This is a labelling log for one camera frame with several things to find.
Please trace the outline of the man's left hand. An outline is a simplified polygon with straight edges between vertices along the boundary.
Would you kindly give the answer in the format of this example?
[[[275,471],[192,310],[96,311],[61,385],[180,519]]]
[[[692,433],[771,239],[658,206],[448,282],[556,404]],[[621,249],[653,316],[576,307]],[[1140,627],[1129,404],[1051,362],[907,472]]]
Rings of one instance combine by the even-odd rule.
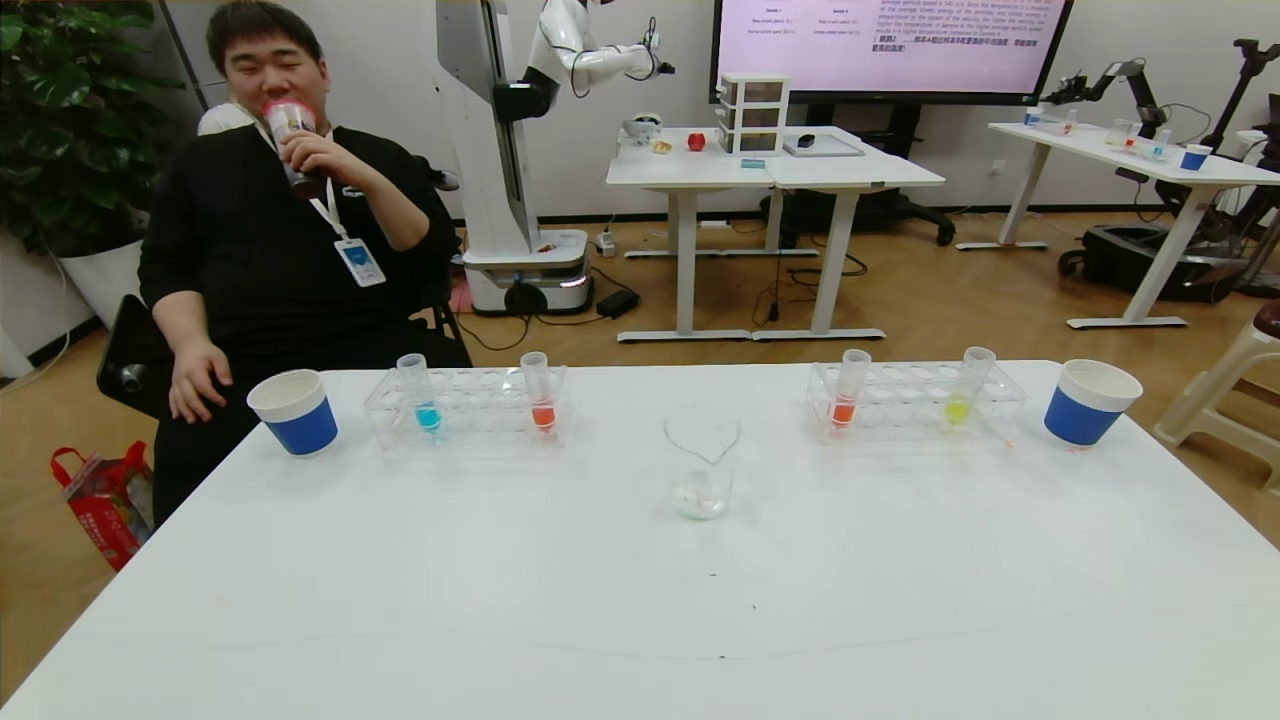
[[[360,191],[375,190],[385,177],[335,141],[298,129],[284,136],[280,159],[292,169],[319,173]]]

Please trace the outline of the man's right hand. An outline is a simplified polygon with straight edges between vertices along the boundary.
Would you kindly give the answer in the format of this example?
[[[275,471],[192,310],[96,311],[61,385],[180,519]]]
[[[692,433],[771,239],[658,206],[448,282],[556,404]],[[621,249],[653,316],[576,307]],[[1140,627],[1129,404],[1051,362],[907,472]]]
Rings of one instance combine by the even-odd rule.
[[[227,355],[210,340],[187,340],[177,346],[168,402],[172,418],[188,424],[211,421],[225,407],[223,391],[233,386]]]

